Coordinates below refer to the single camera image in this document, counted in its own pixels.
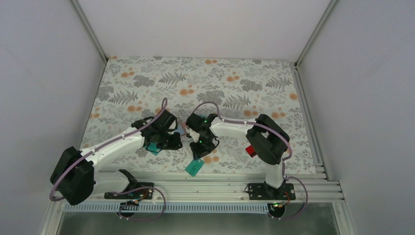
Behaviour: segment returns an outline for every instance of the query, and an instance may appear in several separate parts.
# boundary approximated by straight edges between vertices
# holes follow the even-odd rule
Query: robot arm
[[[253,123],[278,132],[287,142],[290,140],[287,133],[265,114],[259,115],[257,119],[225,118],[222,121],[216,114],[203,118],[192,113],[186,125],[189,127],[189,136],[194,140],[190,144],[193,158],[196,160],[212,152],[219,145],[216,137],[247,138],[258,157],[266,163],[265,183],[272,188],[279,188],[284,183],[281,157],[287,146],[279,137]]]
[[[160,149],[182,147],[180,134],[172,133],[177,128],[177,119],[167,110],[151,125],[137,131],[151,118],[153,117],[134,122],[124,132],[101,144],[79,151],[74,147],[66,149],[52,173],[50,182],[55,184],[74,162],[84,158],[57,186],[71,205],[83,202],[92,194],[125,190],[131,183],[131,175],[127,171],[100,172],[100,169],[126,152],[147,146],[149,143],[155,143]]]

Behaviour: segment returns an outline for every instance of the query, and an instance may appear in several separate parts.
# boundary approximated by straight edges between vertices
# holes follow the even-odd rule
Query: red object
[[[250,156],[251,158],[253,158],[253,157],[255,157],[255,156],[256,156],[255,150],[254,150],[254,148],[252,147],[252,145],[250,145],[249,147],[245,148],[245,150],[247,151],[247,153],[249,154],[249,156]]]

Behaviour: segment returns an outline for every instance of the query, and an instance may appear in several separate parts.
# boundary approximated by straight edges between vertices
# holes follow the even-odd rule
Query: green card
[[[147,151],[149,151],[150,153],[152,153],[153,155],[157,156],[157,154],[160,153],[161,149],[157,148],[157,144],[155,143],[150,143],[147,146]]]
[[[185,169],[191,176],[195,176],[197,172],[203,167],[205,162],[202,159],[193,160]]]

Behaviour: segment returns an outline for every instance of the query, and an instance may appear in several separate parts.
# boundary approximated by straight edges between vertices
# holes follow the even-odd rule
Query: table surface
[[[168,110],[185,121],[201,102],[219,104],[222,116],[255,118],[267,114],[291,138],[293,157],[287,174],[315,174],[301,108],[289,62],[180,57],[113,56],[109,59],[95,99],[81,147],[99,144],[138,119],[154,116],[168,98]],[[216,112],[212,105],[196,113]],[[251,158],[245,139],[219,138],[220,144],[205,156],[200,173],[263,173],[265,164]],[[184,172],[192,161],[189,144],[161,151],[157,156],[137,149],[120,156],[103,170]]]

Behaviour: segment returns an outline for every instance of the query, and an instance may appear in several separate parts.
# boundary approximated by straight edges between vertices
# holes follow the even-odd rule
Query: gray leaf print
[[[174,90],[169,89],[167,91],[164,91],[164,88],[160,88],[159,91],[150,92],[150,96],[152,97],[166,97],[168,99],[173,99],[177,96],[177,93],[174,92]]]
[[[156,157],[154,159],[149,159],[146,163],[152,164],[152,165],[163,165],[165,163],[168,163],[170,160],[168,158],[160,158]]]
[[[152,113],[149,109],[144,109],[142,112],[142,117],[143,118],[147,118],[147,117],[153,117],[154,113]]]
[[[181,104],[176,104],[174,105],[175,108],[186,108],[186,109],[191,109],[195,107],[194,103],[181,103]]]
[[[238,65],[238,64],[239,64],[239,63],[241,63],[241,61],[243,61],[243,60],[229,59],[228,61],[229,61],[231,64]]]
[[[128,58],[132,59],[132,60],[138,60],[141,58],[141,56],[128,56]]]
[[[195,71],[197,70],[199,67],[198,66],[194,66],[194,65],[184,65],[183,66],[183,70],[190,70],[190,71]]]
[[[308,141],[300,141],[298,142],[299,146],[305,146],[306,148],[310,147],[310,143]]]
[[[221,98],[225,97],[225,93],[220,90],[207,91],[197,95],[197,100],[201,102],[213,101],[218,105],[222,104]]]
[[[212,85],[212,84],[206,84],[202,86],[202,89],[206,89],[206,90],[215,90],[218,89],[219,86],[217,85]]]
[[[237,94],[236,96],[231,95],[226,98],[223,106],[238,110],[239,108],[243,108],[245,105],[249,105],[250,103],[249,97],[245,97],[245,95],[242,97]]]
[[[263,68],[265,69],[278,69],[278,65],[273,64],[273,65],[264,65]]]
[[[235,65],[228,64],[228,63],[218,63],[218,66],[222,66],[222,67],[225,67],[225,68],[233,68],[233,67],[235,67]]]
[[[180,158],[179,156],[173,156],[173,163],[171,165],[179,165],[180,163],[183,163],[184,159]]]
[[[207,76],[206,77],[200,77],[198,75],[193,75],[193,76],[189,76],[186,80],[190,84],[196,84],[196,83],[203,84],[206,81],[209,81],[210,79]]]
[[[244,74],[247,77],[256,77],[262,75],[265,71],[263,68],[248,67],[248,71],[244,71]]]
[[[261,91],[262,85],[253,81],[250,81],[248,79],[242,79],[241,80],[242,90],[248,92],[248,91]]]
[[[136,150],[136,154],[139,158],[145,158],[147,153],[148,153],[148,151],[145,150],[145,148],[139,148],[139,149]]]
[[[109,102],[123,105],[128,104],[128,102],[134,101],[136,99],[138,99],[138,97],[135,91],[127,91],[126,93],[121,91],[117,92],[113,97],[111,97]]]
[[[99,87],[98,89],[98,94],[96,95],[96,97],[100,100],[100,101],[106,101],[110,98],[110,93],[114,92],[114,88],[111,86],[102,86]]]
[[[276,88],[281,90],[281,88],[285,88],[286,86],[291,85],[291,82],[288,78],[274,78],[268,80],[267,84],[265,84],[266,87]]]
[[[241,63],[237,66],[237,68],[246,68],[248,66],[254,65],[253,63]]]
[[[177,64],[177,61],[175,61],[175,60],[163,61],[162,64],[164,64],[164,65],[175,65],[175,64]]]
[[[121,70],[121,66],[115,65],[115,64],[109,64],[105,68],[104,74],[108,74],[109,72],[111,72],[111,74],[114,77],[117,73],[119,73],[120,70]]]
[[[115,120],[115,118],[98,118],[99,122],[103,122],[105,124],[117,124],[119,121]]]
[[[118,81],[115,81],[115,83],[116,83],[116,84],[120,84],[120,85],[122,85],[122,86],[124,86],[124,87],[127,87],[127,88],[132,88],[132,87],[134,87],[134,86],[131,84],[131,81],[120,81],[120,80],[118,80]]]
[[[255,161],[255,162],[248,162],[247,165],[244,167],[245,168],[249,168],[249,169],[253,169],[256,168],[260,163]]]
[[[133,83],[134,86],[136,87],[152,87],[154,86],[154,81],[152,79],[150,79],[149,77],[144,77],[143,75],[136,75],[133,80],[135,80],[135,82]]]
[[[210,78],[213,77],[217,77],[220,79],[222,79],[222,77],[225,75],[225,73],[223,72],[223,70],[218,69],[218,68],[212,68],[212,70],[209,72],[209,74],[207,75]]]
[[[142,58],[142,59],[140,59],[140,56],[132,56],[132,57],[135,57],[134,64],[136,64],[136,63],[146,63],[146,62],[152,62],[152,61],[154,61],[154,59],[150,59],[150,58]]]
[[[128,59],[117,59],[116,61],[122,64],[127,64],[127,65],[133,63],[131,60],[128,60]]]
[[[237,91],[237,92],[244,92],[243,90],[242,90],[242,88],[240,88],[240,87],[237,87],[237,86],[228,86],[228,85],[223,85],[222,86],[223,88],[225,88],[224,90],[230,90],[230,91]]]
[[[167,70],[167,68],[168,67],[166,67],[166,65],[163,65],[163,64],[148,63],[146,66],[141,67],[141,72],[156,72],[156,71],[164,72]]]
[[[301,111],[290,109],[291,115],[287,117],[287,120],[291,123],[294,123],[295,130],[299,131],[304,128],[304,121],[302,119]]]
[[[163,75],[162,78],[160,78],[159,82],[165,83],[165,84],[171,84],[171,85],[177,85],[178,82],[182,82],[183,80],[186,80],[186,78],[184,77],[184,74],[182,75],[182,72],[180,72],[180,74],[173,72],[172,73],[167,73],[165,75]]]

